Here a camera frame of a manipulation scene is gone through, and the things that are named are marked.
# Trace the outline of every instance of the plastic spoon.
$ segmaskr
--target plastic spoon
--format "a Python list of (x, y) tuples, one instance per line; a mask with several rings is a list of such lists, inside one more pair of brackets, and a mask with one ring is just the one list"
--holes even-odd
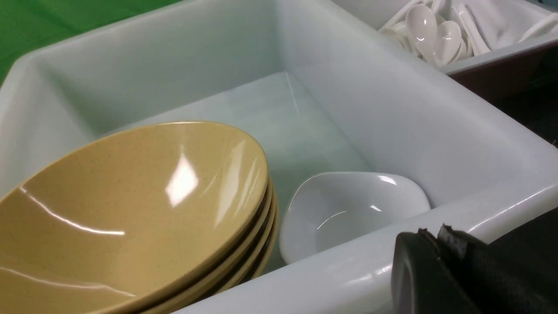
[(437, 39), (438, 25), (434, 13), (427, 6), (419, 4), (409, 9), (405, 22), (407, 23), (409, 41), (415, 44), (426, 62), (436, 65), (434, 46)]
[(410, 42), (408, 39), (408, 31), (407, 31), (407, 22), (401, 21), (396, 23), (391, 27), (394, 31), (399, 33), (401, 36), (405, 38), (405, 42), (408, 44), (408, 50), (415, 56), (418, 56), (417, 47), (415, 46), (414, 42)]
[(387, 23), (384, 26), (382, 26), (382, 28), (380, 28), (378, 31), (381, 32), (386, 28), (392, 27), (393, 25), (395, 25), (395, 23), (401, 21), (407, 16), (407, 12), (412, 6), (421, 3), (425, 3), (425, 0), (411, 0), (401, 10), (399, 10), (399, 12), (397, 12), (392, 18), (390, 18), (389, 21), (387, 21)]
[(438, 38), (434, 47), (434, 56), (438, 66), (448, 65), (457, 56), (461, 47), (461, 28), (454, 21), (447, 21), (438, 26)]
[(430, 10), (432, 11), (432, 13), (438, 14), (438, 11), (440, 10), (440, 7), (442, 6), (442, 1), (443, 0), (434, 0), (432, 2), (432, 6), (430, 7)]
[(478, 56), (490, 52), (490, 48), (486, 45), (484, 39), (480, 35), (475, 21), (467, 10), (467, 7), (463, 3), (460, 3), (457, 8), (452, 6), (452, 9), (458, 14), (460, 22), (469, 37), (469, 41), (473, 46), (473, 54)]
[(459, 45), (459, 51), (455, 55), (455, 58), (452, 61), (450, 61), (450, 63), (457, 62), (465, 58), (467, 58), (467, 44), (463, 39), (461, 39), (461, 44)]
[(549, 33), (558, 23), (558, 13), (551, 13), (549, 16), (542, 19), (540, 22), (529, 28), (518, 42), (523, 42), (527, 39), (538, 37)]

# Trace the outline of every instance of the green table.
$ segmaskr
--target green table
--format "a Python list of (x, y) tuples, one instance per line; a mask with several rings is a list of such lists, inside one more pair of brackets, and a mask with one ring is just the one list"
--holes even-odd
[(1, 0), (0, 84), (20, 56), (179, 0)]

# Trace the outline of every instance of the small white dish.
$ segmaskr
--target small white dish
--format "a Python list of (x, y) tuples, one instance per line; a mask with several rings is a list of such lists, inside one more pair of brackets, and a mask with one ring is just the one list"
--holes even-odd
[(298, 188), (285, 213), (281, 255), (292, 264), (429, 210), (422, 188), (400, 175), (318, 174)]

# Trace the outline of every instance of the utensil bin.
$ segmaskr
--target utensil bin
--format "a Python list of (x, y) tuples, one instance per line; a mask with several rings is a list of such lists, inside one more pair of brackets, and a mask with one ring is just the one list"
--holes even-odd
[(372, 312), (400, 232), (490, 242), (558, 207), (554, 147), (324, 0), (182, 1), (22, 57), (0, 89), (0, 195), (107, 134), (183, 120), (251, 134), (280, 215), (330, 171), (402, 175), (433, 208), (286, 267), (275, 250), (188, 313)]
[[(333, 2), (379, 30), (408, 0)], [(470, 8), (481, 35), (492, 51), (443, 66), (440, 71), (489, 101), (521, 92), (546, 52), (558, 45), (558, 27), (550, 34), (522, 43), (516, 41), (553, 9), (525, 0), (444, 0), (440, 14), (447, 16), (451, 5), (459, 3), (465, 3)], [(497, 25), (501, 25), (503, 30), (496, 30)]]

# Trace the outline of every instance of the yellow bowl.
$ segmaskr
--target yellow bowl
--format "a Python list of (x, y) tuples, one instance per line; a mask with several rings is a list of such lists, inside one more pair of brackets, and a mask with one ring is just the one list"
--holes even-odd
[(257, 217), (257, 221), (254, 224), (253, 229), (249, 231), (249, 234), (246, 238), (244, 238), (244, 240), (242, 240), (240, 245), (235, 248), (232, 254), (230, 254), (217, 268), (212, 270), (211, 273), (205, 276), (202, 280), (196, 282), (193, 286), (157, 305), (156, 307), (143, 311), (142, 313), (170, 313), (173, 311), (173, 308), (186, 307), (194, 303), (198, 298), (207, 293), (207, 291), (215, 287), (225, 276), (231, 276), (229, 274), (231, 270), (243, 260), (245, 255), (251, 254), (249, 248), (254, 241), (259, 241), (257, 235), (261, 233), (261, 230), (265, 230), (266, 226), (269, 225), (269, 222), (273, 221), (273, 208), (271, 207), (272, 197), (273, 185), (270, 180), (267, 185), (266, 198), (264, 200), (265, 203), (262, 203), (263, 208), (261, 215)]
[(118, 133), (0, 202), (0, 312), (133, 312), (199, 280), (239, 241), (268, 168), (213, 122)]
[(269, 217), (266, 219), (266, 224), (258, 230), (258, 235), (256, 236), (257, 241), (253, 242), (251, 247), (248, 249), (242, 261), (237, 264), (237, 266), (232, 269), (225, 278), (222, 278), (211, 290), (206, 291), (204, 294), (195, 293), (192, 294), (188, 290), (184, 293), (180, 293), (174, 298), (167, 300), (166, 302), (142, 312), (143, 314), (169, 314), (184, 308), (190, 304), (197, 301), (201, 301), (204, 298), (208, 298), (216, 293), (225, 291), (229, 288), (236, 286), (242, 278), (248, 273), (251, 267), (256, 266), (254, 262), (256, 258), (271, 251), (273, 248), (273, 242), (275, 241), (275, 236), (278, 230), (278, 206), (277, 206), (277, 196), (273, 191), (273, 200), (271, 208), (269, 211)]

